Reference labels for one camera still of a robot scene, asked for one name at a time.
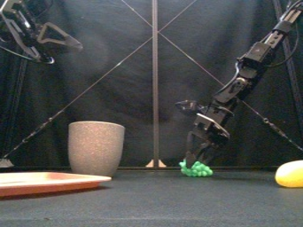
green object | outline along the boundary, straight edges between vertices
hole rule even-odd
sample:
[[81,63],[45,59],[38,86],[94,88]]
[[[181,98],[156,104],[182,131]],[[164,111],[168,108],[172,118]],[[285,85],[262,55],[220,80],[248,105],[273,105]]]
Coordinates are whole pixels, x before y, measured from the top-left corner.
[[185,160],[178,163],[181,167],[181,173],[186,176],[210,176],[213,174],[213,171],[208,166],[205,166],[200,161],[196,161],[190,168],[185,167]]

yellow ball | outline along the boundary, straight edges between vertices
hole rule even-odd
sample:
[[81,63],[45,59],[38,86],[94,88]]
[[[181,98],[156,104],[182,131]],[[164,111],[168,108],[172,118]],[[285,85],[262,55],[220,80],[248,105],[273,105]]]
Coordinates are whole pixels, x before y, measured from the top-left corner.
[[276,170],[276,183],[284,187],[303,187],[303,160],[282,164]]

gray cup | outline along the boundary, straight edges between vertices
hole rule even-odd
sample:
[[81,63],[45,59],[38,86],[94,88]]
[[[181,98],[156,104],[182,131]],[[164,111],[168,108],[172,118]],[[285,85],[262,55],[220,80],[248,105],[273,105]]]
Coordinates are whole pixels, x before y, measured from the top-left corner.
[[113,176],[120,165],[125,128],[104,121],[68,125],[68,160],[72,172]]

tray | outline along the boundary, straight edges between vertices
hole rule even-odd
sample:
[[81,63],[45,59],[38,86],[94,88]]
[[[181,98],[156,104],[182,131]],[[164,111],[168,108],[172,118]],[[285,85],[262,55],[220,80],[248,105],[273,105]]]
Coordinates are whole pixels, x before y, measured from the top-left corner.
[[0,174],[0,198],[46,192],[62,192],[98,187],[108,176],[66,174],[57,172]]

black backdrop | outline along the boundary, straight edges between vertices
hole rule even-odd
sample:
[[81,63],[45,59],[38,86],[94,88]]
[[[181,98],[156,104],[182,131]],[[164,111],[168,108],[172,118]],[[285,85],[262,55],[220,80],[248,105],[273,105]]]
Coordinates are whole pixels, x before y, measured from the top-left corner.
[[[1,52],[2,153],[98,83],[9,155],[14,165],[68,166],[68,124],[110,121],[126,129],[122,167],[144,167],[152,159],[176,167],[193,118],[173,103],[194,99],[208,104],[234,74],[234,59],[276,25],[273,3],[285,9],[285,1],[270,0],[54,0],[41,20],[74,36],[84,50],[57,55],[53,65]],[[297,48],[298,88],[301,42]],[[280,50],[276,61],[282,58]],[[303,158],[254,113],[301,145],[297,92],[285,66],[266,71],[226,124],[232,138],[213,166],[274,166]]]

